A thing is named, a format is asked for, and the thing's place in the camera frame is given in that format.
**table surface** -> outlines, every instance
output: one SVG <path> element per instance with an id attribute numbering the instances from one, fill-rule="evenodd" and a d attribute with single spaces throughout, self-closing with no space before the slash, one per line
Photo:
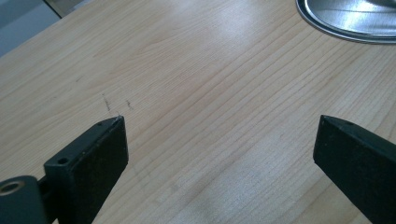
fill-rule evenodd
<path id="1" fill-rule="evenodd" d="M 292 0 L 95 0 L 0 59 L 0 178 L 120 114 L 130 161 L 94 223 L 369 223 L 313 146 L 322 114 L 396 142 L 395 74 L 395 46 Z"/>

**wooden tabletop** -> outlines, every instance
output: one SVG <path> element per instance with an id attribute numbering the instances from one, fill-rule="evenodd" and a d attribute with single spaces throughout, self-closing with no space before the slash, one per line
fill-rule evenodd
<path id="1" fill-rule="evenodd" d="M 396 47 L 293 0 L 95 0 L 0 59 L 0 179 L 123 115 L 130 161 L 94 223 L 369 223 L 314 164 L 322 114 L 396 142 Z"/>

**metal plate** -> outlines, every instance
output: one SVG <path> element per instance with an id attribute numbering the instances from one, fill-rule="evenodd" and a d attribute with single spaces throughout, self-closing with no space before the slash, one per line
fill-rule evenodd
<path id="1" fill-rule="evenodd" d="M 396 44 L 394 0 L 296 0 L 301 15 L 320 30 L 348 40 Z"/>

